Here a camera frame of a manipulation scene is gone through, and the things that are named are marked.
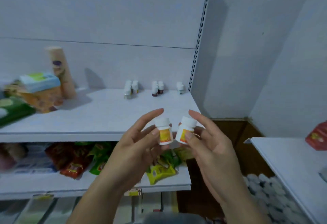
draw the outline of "hand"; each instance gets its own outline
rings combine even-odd
[[[119,194],[133,188],[157,156],[169,149],[169,145],[158,144],[159,130],[155,125],[142,131],[149,121],[162,113],[163,109],[157,109],[141,116],[122,136],[103,168],[99,177]]]
[[[193,110],[189,114],[205,127],[194,129],[201,140],[191,132],[185,137],[211,194],[221,205],[246,196],[248,190],[231,140],[210,119]]]

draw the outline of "yellow snack packet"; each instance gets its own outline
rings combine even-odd
[[[151,165],[150,170],[151,172],[146,173],[147,177],[149,178],[150,185],[154,185],[157,181],[176,174],[176,171],[171,164],[161,159],[158,160],[156,165]]]

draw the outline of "left hand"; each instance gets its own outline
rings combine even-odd
[[[124,194],[141,180],[157,156],[169,149],[169,145],[158,144],[159,130],[155,125],[142,131],[149,121],[162,113],[163,109],[146,113],[124,133],[99,175],[106,187]]]

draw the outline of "fingernail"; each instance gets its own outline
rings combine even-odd
[[[157,136],[159,134],[159,130],[157,128],[155,128],[154,130],[152,130],[152,135]]]
[[[187,140],[190,140],[192,137],[193,137],[193,133],[191,133],[191,132],[186,132],[186,133],[185,133],[185,138],[186,138]]]

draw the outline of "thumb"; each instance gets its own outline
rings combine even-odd
[[[152,148],[158,144],[159,141],[159,130],[155,128],[149,134],[144,136],[141,140],[136,142],[137,150],[144,152],[147,148]]]
[[[193,133],[186,132],[185,138],[190,147],[194,149],[199,156],[204,157],[208,156],[211,153],[209,148],[207,148],[207,146],[202,141],[200,141]]]

